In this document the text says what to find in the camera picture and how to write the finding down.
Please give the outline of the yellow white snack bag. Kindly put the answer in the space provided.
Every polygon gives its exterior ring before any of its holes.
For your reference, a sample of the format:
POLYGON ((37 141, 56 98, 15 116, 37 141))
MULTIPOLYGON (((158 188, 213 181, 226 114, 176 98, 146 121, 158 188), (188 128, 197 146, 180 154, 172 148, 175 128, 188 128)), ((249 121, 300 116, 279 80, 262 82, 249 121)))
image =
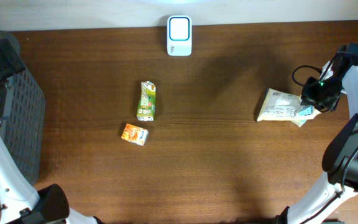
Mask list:
POLYGON ((301 97, 268 88, 256 121, 290 121, 298 127, 321 114, 313 105, 301 105, 301 97))

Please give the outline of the green white juice carton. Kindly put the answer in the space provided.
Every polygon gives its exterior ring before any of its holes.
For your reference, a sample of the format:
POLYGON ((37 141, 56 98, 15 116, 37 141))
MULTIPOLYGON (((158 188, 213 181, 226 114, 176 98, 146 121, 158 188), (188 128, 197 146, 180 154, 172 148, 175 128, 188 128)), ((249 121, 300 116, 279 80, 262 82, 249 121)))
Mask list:
POLYGON ((142 82, 137 119, 139 121, 153 121, 155 119, 155 104, 156 86, 150 81, 142 82))

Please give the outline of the small orange tissue pack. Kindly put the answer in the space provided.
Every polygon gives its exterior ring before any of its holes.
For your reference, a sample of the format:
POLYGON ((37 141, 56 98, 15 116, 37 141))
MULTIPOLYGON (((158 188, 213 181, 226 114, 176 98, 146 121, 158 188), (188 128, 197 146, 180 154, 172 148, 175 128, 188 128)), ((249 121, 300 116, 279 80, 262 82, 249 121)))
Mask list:
POLYGON ((144 146, 148 135, 149 131, 147 129, 127 123, 122 132, 121 139, 138 146, 144 146))

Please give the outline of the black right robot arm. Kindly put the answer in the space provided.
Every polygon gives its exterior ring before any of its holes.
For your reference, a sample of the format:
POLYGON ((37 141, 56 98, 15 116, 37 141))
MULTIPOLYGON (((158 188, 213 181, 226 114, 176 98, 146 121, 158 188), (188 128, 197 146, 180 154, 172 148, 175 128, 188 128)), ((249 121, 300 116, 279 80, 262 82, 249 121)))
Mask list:
POLYGON ((334 111, 346 95, 350 119, 326 148, 320 178, 273 223, 327 223, 335 209, 358 195, 358 44, 338 48, 319 78, 309 77, 302 87, 302 105, 321 113, 334 111))

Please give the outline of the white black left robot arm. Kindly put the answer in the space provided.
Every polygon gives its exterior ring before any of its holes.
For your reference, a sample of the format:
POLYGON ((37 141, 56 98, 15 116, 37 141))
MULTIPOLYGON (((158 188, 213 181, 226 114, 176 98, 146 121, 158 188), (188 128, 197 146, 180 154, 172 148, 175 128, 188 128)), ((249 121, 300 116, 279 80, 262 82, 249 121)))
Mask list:
POLYGON ((45 97, 21 60, 17 39, 0 33, 0 223, 90 223, 63 189, 34 187, 40 170, 45 97))

